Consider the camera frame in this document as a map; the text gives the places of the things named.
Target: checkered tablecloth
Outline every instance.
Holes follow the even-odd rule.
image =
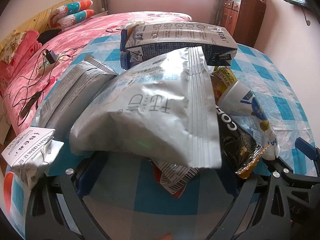
[[[66,72],[82,61],[85,53],[89,53],[120,73],[119,46],[120,35],[94,39],[71,62]],[[230,68],[259,100],[276,131],[280,156],[295,173],[315,175],[313,163],[294,146],[297,137],[302,137],[312,145],[314,140],[302,106],[285,77],[266,55],[243,45],[239,45]],[[81,159],[70,152],[66,139],[63,151],[50,173],[55,175],[76,167]],[[262,161],[255,172],[268,174]],[[175,199],[156,183],[149,162],[135,155],[110,153],[91,194],[84,197],[84,201],[101,227],[114,240],[152,240],[166,233],[172,233],[174,239],[203,240],[233,201],[231,186],[226,187],[230,183],[223,181],[226,180],[223,177],[218,176],[215,170],[204,170],[187,184],[182,196]],[[22,217],[28,202],[28,192],[23,193],[24,190],[14,190],[12,194],[15,195],[12,203],[20,210]],[[23,223],[19,225],[19,230],[24,232],[24,228],[20,228]]]

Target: metal bolt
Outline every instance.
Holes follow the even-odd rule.
[[[279,174],[279,172],[277,172],[277,171],[274,171],[274,172],[272,173],[272,175],[275,176],[276,178],[279,178],[279,177],[280,177],[280,174]]]
[[[74,171],[73,169],[71,169],[71,168],[66,170],[66,174],[67,174],[67,175],[71,175],[71,174],[74,173],[74,172],[75,172],[75,171]]]

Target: yellow fabric with stars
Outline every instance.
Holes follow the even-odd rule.
[[[0,43],[0,51],[4,48],[4,46],[7,44],[8,40],[11,39],[12,35],[17,32],[25,32],[28,30],[35,30],[39,33],[43,33],[44,31],[49,30],[48,26],[48,18],[50,13],[60,7],[61,5],[72,3],[73,0],[66,0],[64,2],[58,3],[56,5],[53,5],[49,7],[46,10],[43,10],[42,12],[38,13],[37,15],[31,17],[29,20],[21,24],[19,27],[17,27],[15,30],[13,30],[1,43]]]

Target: crumpled white package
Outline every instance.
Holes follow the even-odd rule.
[[[262,154],[266,160],[279,156],[277,136],[254,93],[241,81],[232,84],[220,97],[217,105],[244,129],[260,146],[268,147]]]
[[[54,129],[29,127],[2,152],[13,172],[32,189],[48,173],[63,142],[53,140]]]
[[[97,92],[115,76],[111,68],[86,54],[52,91],[36,118],[37,126],[54,128],[55,137],[63,140]]]
[[[215,101],[201,47],[140,63],[102,90],[71,128],[73,153],[121,151],[220,168]]]

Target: bed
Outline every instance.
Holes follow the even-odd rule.
[[[22,70],[15,76],[11,84],[1,94],[4,98],[5,107],[8,110],[8,116],[11,120],[13,129],[16,134],[21,133],[28,128],[36,112],[36,104],[34,104],[27,117],[23,121],[19,117],[20,111],[23,108],[25,98],[27,98],[27,89],[22,88],[28,85],[28,79],[36,65],[37,59],[39,65],[42,63],[43,49],[53,49],[56,54],[67,51],[75,47],[81,47],[86,45],[90,40],[101,36],[108,36],[113,34],[119,34],[121,32],[121,26],[126,24],[130,20],[144,20],[147,23],[153,22],[165,22],[165,21],[192,21],[189,15],[182,13],[171,12],[130,12],[122,14],[108,15],[98,18],[92,18],[85,21],[82,25],[77,26],[69,31],[66,31],[46,44],[44,44],[38,52],[36,52],[30,60],[25,64]],[[64,57],[62,59],[74,59],[79,54],[81,49],[78,49],[76,53],[69,53],[72,57]],[[56,66],[51,75],[47,73],[41,78],[41,75],[34,73],[32,75],[33,80],[29,82],[28,98],[34,95],[37,91],[41,91],[45,88],[41,94],[38,104],[41,103],[43,98],[50,92],[50,89],[56,83],[58,78],[62,75],[65,69],[69,66],[70,61],[62,61]]]

